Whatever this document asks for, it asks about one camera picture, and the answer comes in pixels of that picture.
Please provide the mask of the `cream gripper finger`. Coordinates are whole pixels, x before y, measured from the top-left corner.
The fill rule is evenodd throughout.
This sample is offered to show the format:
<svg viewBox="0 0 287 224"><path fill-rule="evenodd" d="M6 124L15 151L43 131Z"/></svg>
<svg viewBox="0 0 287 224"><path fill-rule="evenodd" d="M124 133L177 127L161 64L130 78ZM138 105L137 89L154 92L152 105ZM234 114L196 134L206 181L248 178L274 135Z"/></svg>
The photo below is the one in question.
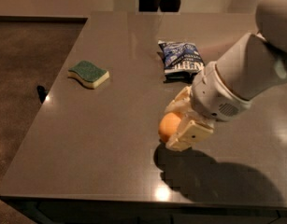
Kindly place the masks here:
<svg viewBox="0 0 287 224"><path fill-rule="evenodd" d="M183 151L213 134L213 129L204 122L194 120L188 115L181 115L182 119L177 131L165 143L168 149Z"/></svg>
<svg viewBox="0 0 287 224"><path fill-rule="evenodd" d="M165 108L165 113L188 113L192 111L191 87L184 87Z"/></svg>

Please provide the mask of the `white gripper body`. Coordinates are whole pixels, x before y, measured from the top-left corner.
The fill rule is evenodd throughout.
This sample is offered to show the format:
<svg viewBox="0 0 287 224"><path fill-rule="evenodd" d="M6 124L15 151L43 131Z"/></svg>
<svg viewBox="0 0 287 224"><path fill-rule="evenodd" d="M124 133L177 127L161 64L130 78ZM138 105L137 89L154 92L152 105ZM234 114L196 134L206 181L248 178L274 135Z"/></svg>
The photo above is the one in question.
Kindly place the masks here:
<svg viewBox="0 0 287 224"><path fill-rule="evenodd" d="M224 122L231 121L251 107L251 101L239 98L226 87L215 62L210 62L194 77L191 104L197 113Z"/></svg>

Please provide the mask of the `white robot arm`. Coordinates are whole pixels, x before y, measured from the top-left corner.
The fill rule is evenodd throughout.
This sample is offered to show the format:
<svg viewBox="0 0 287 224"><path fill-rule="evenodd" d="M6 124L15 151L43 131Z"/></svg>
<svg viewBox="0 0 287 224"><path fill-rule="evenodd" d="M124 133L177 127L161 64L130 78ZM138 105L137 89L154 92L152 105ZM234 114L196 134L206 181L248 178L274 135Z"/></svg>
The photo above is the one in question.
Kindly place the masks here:
<svg viewBox="0 0 287 224"><path fill-rule="evenodd" d="M257 34L243 35L166 107L159 135L168 149L190 148L213 134L215 122L236 118L254 97L287 83L287 0L260 0L255 20Z"/></svg>

